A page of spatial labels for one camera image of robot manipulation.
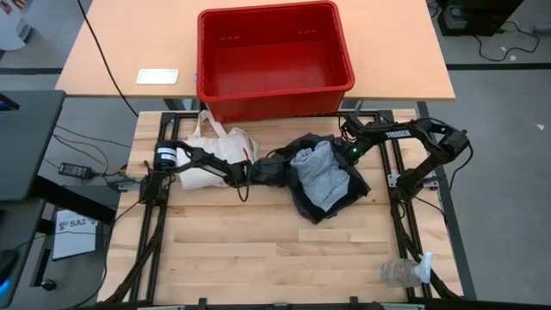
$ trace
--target red storage crate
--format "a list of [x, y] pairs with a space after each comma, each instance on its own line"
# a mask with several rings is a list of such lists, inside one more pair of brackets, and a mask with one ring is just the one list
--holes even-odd
[[333, 2], [208, 9], [198, 29], [197, 95], [217, 121], [334, 113], [354, 85]]

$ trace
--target power adapter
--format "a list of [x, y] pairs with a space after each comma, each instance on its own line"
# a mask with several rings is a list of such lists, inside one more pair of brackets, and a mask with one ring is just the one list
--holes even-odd
[[90, 180], [94, 177], [92, 168], [78, 164], [61, 163], [58, 174], [67, 177], [75, 177], [82, 180]]

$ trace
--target white card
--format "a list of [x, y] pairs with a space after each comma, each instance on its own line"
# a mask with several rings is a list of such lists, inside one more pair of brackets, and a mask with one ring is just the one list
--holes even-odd
[[138, 73], [138, 84], [175, 84], [178, 81], [177, 69], [142, 69]]
[[97, 225], [97, 221], [72, 211], [58, 211], [52, 258], [59, 259], [95, 251]]

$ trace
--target gray cloth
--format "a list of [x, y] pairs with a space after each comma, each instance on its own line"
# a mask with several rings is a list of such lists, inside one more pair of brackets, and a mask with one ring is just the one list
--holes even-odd
[[314, 150], [300, 150], [290, 164], [310, 201], [326, 212], [348, 192], [350, 176], [338, 168], [329, 141], [319, 142]]

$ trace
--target white label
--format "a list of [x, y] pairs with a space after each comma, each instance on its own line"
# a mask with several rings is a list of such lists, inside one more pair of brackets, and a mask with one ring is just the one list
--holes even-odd
[[173, 162], [176, 162], [176, 156], [174, 155], [161, 154], [161, 159], [168, 159], [168, 160], [172, 160]]
[[137, 84], [175, 84], [178, 81], [176, 69], [142, 69]]
[[409, 132], [409, 130], [399, 130], [395, 132], [386, 133], [388, 138], [405, 138], [405, 137], [411, 137], [412, 134]]
[[168, 147], [159, 147], [157, 149], [157, 154], [161, 154], [161, 153], [169, 153], [169, 154], [172, 154], [172, 155], [176, 156], [176, 150], [172, 150]]
[[56, 214], [53, 258], [63, 258], [96, 250], [97, 221], [69, 210]]
[[220, 171], [220, 170], [218, 170], [218, 169], [215, 169], [215, 168], [213, 168], [213, 167], [211, 167], [211, 166], [204, 165], [204, 166], [202, 166], [201, 168], [202, 168], [203, 170], [205, 170], [205, 171], [208, 171], [208, 172], [210, 172], [210, 173], [212, 173], [212, 174], [218, 176], [218, 177], [225, 177], [225, 176], [226, 176], [226, 173], [224, 173], [224, 172], [222, 172], [222, 171]]

